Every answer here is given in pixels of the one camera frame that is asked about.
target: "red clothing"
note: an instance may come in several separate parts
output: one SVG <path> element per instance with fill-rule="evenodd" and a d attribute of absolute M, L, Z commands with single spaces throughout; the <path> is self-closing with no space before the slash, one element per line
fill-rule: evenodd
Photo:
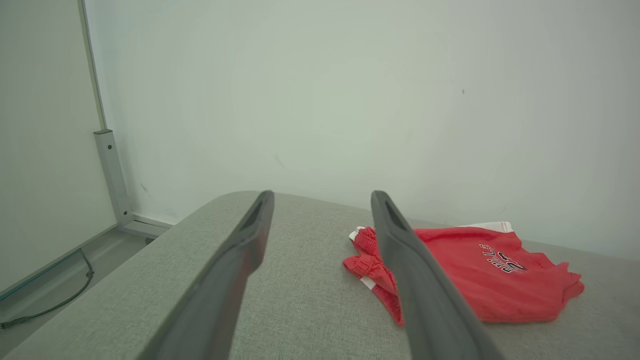
<path fill-rule="evenodd" d="M 484 322 L 547 322 L 555 320 L 567 300 L 584 290 L 580 274 L 568 263 L 554 265 L 542 253 L 522 248 L 516 234 L 479 227 L 416 229 L 445 273 Z M 404 325 L 396 280 L 378 252 L 376 231 L 361 229 L 353 241 L 359 256 L 342 264 L 371 290 L 399 324 Z"/>

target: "gray fabric upholstery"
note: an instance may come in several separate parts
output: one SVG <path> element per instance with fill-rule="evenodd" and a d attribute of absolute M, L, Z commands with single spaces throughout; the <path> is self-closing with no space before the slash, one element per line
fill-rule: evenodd
<path fill-rule="evenodd" d="M 219 197 L 181 221 L 47 322 L 8 359 L 138 355 L 256 192 Z M 435 224 L 410 221 L 414 227 Z M 276 195 L 262 266 L 248 281 L 232 357 L 408 357 L 404 329 L 342 267 L 356 254 L 347 235 L 371 213 Z M 525 242 L 581 273 L 585 292 L 552 323 L 491 324 L 509 359 L 637 359 L 637 261 Z"/>

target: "white board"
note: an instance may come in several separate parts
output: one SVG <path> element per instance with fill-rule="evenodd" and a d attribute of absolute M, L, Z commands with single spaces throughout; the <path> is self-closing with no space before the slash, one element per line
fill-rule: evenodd
<path fill-rule="evenodd" d="M 0 293 L 115 225 L 76 0 L 0 2 Z"/>

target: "metal bracket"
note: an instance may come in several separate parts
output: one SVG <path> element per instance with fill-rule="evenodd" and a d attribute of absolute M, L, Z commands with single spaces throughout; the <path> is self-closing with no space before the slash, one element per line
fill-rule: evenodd
<path fill-rule="evenodd" d="M 105 129 L 96 131 L 93 135 L 98 147 L 100 162 L 102 163 L 104 177 L 107 180 L 111 205 L 113 205 L 113 212 L 116 215 L 119 230 L 152 239 L 162 235 L 171 225 L 159 224 L 151 219 L 145 221 L 145 218 L 134 216 L 133 214 L 113 131 Z"/>

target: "black cable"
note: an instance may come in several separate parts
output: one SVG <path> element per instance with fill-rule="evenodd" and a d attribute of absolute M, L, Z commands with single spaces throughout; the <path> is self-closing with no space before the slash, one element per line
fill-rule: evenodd
<path fill-rule="evenodd" d="M 76 297 L 78 297 L 78 295 L 80 295 L 84 289 L 86 289 L 87 286 L 89 286 L 89 283 L 91 282 L 91 279 L 93 279 L 93 267 L 91 266 L 91 263 L 89 262 L 89 259 L 86 258 L 86 256 L 84 255 L 84 252 L 82 251 L 82 249 L 78 249 L 77 252 L 80 253 L 80 255 L 82 255 L 82 258 L 84 259 L 84 262 L 86 262 L 86 266 L 89 267 L 89 271 L 86 273 L 87 276 L 87 280 L 86 283 L 84 284 L 84 286 L 80 289 L 80 291 L 78 291 L 74 296 L 70 297 L 69 299 L 59 303 L 58 305 L 42 311 L 41 313 L 38 313 L 36 315 L 31 315 L 31 316 L 23 316 L 22 318 L 17 318 L 15 320 L 11 320 L 9 322 L 3 322 L 0 323 L 0 329 L 8 329 L 12 326 L 18 325 L 20 323 L 25 323 L 31 319 L 37 318 L 38 316 L 42 316 L 46 313 L 50 313 L 51 311 L 54 311 L 55 309 L 59 308 L 60 306 L 64 306 L 65 304 L 68 304 L 71 300 L 75 299 Z"/>

